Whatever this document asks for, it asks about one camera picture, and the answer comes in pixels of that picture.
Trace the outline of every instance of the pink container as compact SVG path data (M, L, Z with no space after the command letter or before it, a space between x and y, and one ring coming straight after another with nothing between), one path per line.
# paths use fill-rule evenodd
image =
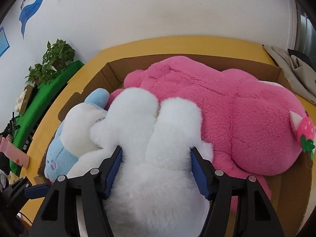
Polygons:
M0 152L3 152L7 158L14 161L21 167L28 168L30 157L23 151L19 150L12 143L8 142L4 137L0 136Z

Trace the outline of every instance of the potted plant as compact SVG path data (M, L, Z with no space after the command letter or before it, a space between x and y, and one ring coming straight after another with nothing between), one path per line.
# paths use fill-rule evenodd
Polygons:
M66 69L68 61L74 61L74 56L75 50L69 44L66 44L66 41L57 39L53 45L48 41L43 63L35 64L34 68L29 67L26 82L36 83L37 85L51 83Z

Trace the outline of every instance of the person's hand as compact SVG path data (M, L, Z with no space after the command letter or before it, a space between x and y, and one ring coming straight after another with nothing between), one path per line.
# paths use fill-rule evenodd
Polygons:
M13 137L12 135L8 134L8 136L6 137L8 142L12 142L13 141Z

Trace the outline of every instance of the silver screw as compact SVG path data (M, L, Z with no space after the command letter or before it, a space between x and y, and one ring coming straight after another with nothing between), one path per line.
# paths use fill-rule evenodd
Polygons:
M257 180L253 175L249 176L248 179L250 182L253 182L253 183Z
M218 176L222 176L224 174L224 172L222 170L215 170L215 174L218 175Z
M90 170L91 175L96 175L98 172L99 172L99 170L97 168L93 168Z
M62 182L62 181L64 181L65 179L66 179L66 177L65 177L64 175L60 175L60 176L58 176L57 181L58 181L58 182Z

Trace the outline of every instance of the blue ribbon wall decal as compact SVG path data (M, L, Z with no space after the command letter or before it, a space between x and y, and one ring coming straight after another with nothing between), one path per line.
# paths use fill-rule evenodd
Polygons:
M36 0L34 3L26 5L20 14L19 21L22 23L21 33L24 39L25 25L27 21L37 12L43 0Z

